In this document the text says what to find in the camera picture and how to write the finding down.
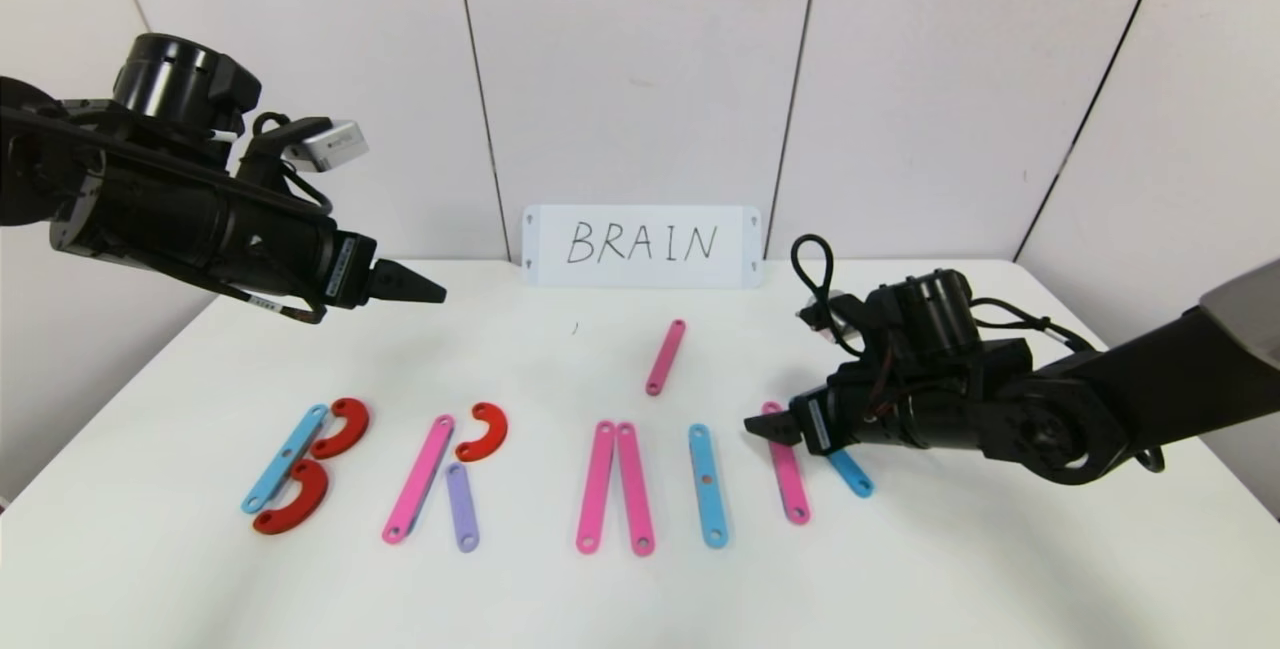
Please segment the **white sign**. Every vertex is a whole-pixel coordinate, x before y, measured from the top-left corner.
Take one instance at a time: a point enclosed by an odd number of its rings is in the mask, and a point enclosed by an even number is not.
[[[754,207],[541,204],[520,225],[529,284],[741,289],[764,276]]]

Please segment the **black cable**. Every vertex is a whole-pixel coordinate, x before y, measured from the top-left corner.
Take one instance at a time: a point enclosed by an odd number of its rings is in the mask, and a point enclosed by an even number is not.
[[[280,174],[283,174],[284,178],[288,179],[289,183],[292,183],[294,187],[302,189],[303,195],[315,198],[316,204],[319,204],[319,206],[323,207],[326,215],[333,211],[333,202],[329,201],[329,197],[325,197],[324,193],[320,193],[320,189],[316,189],[311,184],[307,184],[307,180],[302,179],[301,175],[298,175],[298,170],[293,168],[292,163],[280,160]]]
[[[328,216],[333,211],[333,204],[328,198],[323,204],[305,202],[302,198],[292,197],[292,195],[279,195],[270,189],[246,184],[243,180],[237,180],[232,175],[224,174],[224,172],[207,169],[206,166],[200,166],[197,163],[189,163],[169,156],[169,154],[157,152],[155,148],[122,142],[122,140],[108,137],[108,134],[100,134],[97,131],[83,129],[81,125],[69,124],[69,122],[59,119],[49,119],[49,116],[41,116],[37,113],[14,110],[14,108],[0,108],[0,120],[23,125],[23,128],[32,129],[37,134],[60,134],[64,138],[86,143],[86,146],[93,148],[105,148],[105,151],[119,154],[119,156],[131,157],[133,161],[145,163],[151,169],[182,175],[183,179],[188,180],[201,180],[201,183],[227,189],[227,192],[233,195],[242,195],[246,198],[270,204],[270,206],[278,207],[282,211],[302,212],[302,215],[308,216]]]
[[[818,248],[822,250],[822,256],[826,260],[826,266],[823,266],[822,270],[822,285],[814,284],[814,280],[810,279],[804,268],[800,266],[800,247],[809,242],[818,244]],[[831,326],[831,335],[832,339],[836,339],[836,344],[840,344],[840,348],[846,349],[850,355],[861,357],[863,353],[859,352],[859,349],[854,349],[847,342],[845,342],[840,326],[836,326],[836,320],[831,315],[831,279],[836,271],[836,257],[835,253],[832,253],[831,244],[827,243],[827,239],[823,239],[822,236],[818,234],[805,234],[800,236],[799,239],[795,239],[795,243],[791,243],[791,270],[796,273],[796,276],[800,276],[800,282],[804,283],[804,285],[808,285],[809,292],[813,293],[814,306],[818,307],[819,316],[827,321],[828,326]]]
[[[1066,348],[1073,349],[1073,352],[1092,352],[1093,344],[1089,344],[1088,339],[1083,338],[1065,326],[1053,324],[1050,317],[1034,317],[1028,312],[1012,306],[1009,302],[1002,302],[1000,300],[992,298],[978,298],[969,302],[970,307],[992,306],[1005,310],[1011,315],[1019,317],[1021,321],[1010,321],[1009,324],[995,324],[989,321],[982,321],[974,317],[974,324],[983,326],[984,329],[1033,329],[1037,332],[1052,332],[1065,339]]]
[[[288,122],[291,122],[291,119],[288,116],[284,116],[283,113],[278,113],[278,111],[262,111],[262,113],[260,113],[260,115],[257,115],[257,119],[253,120],[253,134],[255,134],[255,137],[257,137],[257,134],[262,133],[262,129],[266,128],[266,122],[275,122],[276,125],[284,125],[284,124],[288,124]]]

